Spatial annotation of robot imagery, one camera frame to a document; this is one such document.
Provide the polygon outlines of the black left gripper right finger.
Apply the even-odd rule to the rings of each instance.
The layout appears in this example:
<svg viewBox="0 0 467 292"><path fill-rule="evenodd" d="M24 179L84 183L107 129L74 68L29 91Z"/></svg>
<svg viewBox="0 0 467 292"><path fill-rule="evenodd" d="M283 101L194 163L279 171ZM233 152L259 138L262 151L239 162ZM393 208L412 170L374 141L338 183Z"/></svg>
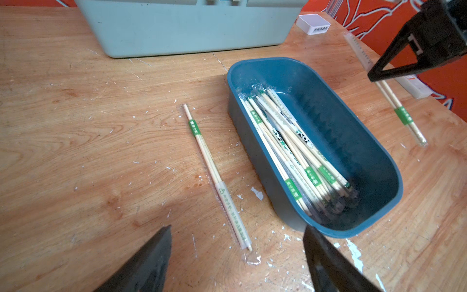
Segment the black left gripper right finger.
<svg viewBox="0 0 467 292"><path fill-rule="evenodd" d="M315 227L306 227L303 243L315 291L379 291Z"/></svg>

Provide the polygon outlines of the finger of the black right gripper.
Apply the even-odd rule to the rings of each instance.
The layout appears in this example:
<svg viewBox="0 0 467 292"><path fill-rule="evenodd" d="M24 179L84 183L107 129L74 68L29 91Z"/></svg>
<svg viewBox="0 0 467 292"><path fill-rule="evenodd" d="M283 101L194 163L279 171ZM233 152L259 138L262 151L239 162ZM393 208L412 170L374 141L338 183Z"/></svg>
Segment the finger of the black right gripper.
<svg viewBox="0 0 467 292"><path fill-rule="evenodd" d="M421 15L412 17L396 34L389 47L368 72L371 82L418 74L437 67L435 45L438 42L438 23ZM406 47L410 47L416 62L388 69L392 60Z"/></svg>

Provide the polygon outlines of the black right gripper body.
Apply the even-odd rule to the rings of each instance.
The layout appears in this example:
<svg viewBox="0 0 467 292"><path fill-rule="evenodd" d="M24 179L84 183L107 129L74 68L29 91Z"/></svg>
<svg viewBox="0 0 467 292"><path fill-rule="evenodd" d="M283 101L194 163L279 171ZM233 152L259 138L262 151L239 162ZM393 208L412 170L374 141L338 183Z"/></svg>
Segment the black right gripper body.
<svg viewBox="0 0 467 292"><path fill-rule="evenodd" d="M467 2L426 1L416 40L422 48L417 57L423 68L436 68L467 54Z"/></svg>

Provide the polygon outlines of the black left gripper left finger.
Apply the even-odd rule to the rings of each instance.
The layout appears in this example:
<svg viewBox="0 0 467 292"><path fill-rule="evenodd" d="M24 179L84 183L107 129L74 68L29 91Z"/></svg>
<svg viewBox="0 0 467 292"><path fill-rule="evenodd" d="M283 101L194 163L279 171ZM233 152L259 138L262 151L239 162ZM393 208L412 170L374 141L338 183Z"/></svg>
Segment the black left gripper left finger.
<svg viewBox="0 0 467 292"><path fill-rule="evenodd" d="M97 292L161 292L171 256L171 226L162 227Z"/></svg>

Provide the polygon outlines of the chopsticks pair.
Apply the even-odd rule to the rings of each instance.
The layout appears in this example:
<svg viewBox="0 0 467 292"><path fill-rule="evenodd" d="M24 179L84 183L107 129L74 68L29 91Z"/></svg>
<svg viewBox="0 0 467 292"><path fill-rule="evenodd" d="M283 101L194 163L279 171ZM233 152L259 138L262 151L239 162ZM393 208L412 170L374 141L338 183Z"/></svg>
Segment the chopsticks pair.
<svg viewBox="0 0 467 292"><path fill-rule="evenodd" d="M188 123L192 135L197 140L198 147L201 151L203 159L207 165L209 174L211 176L212 181L214 182L214 186L216 189L216 193L221 201L221 204L227 214L227 217L232 225L233 231L236 235L236 238L240 244L241 249L247 249L248 251L252 251L252 242L248 235L248 232L243 224L243 221L240 217L240 214L233 202L232 196L229 193L229 190L225 184L225 182L221 179L220 173L214 163L214 159L210 153L210 150L204 140L203 135L199 129L199 126L192 118L190 113L189 107L187 104L183 106L184 112L187 116Z"/></svg>
<svg viewBox="0 0 467 292"><path fill-rule="evenodd" d="M368 55L365 53L363 48L360 46L358 39L350 32L344 32L344 38L345 41L352 48L353 52L356 54L366 73L369 73L370 70L373 68L374 64L368 57ZM382 92L383 96L390 103L399 120L401 120L402 124L410 131L411 135L415 138L417 143L421 147L427 146L428 141L422 134L421 130L417 127L411 115L407 112L406 108L403 107L402 103L392 91L388 83L385 80L383 80L374 82L374 84Z"/></svg>

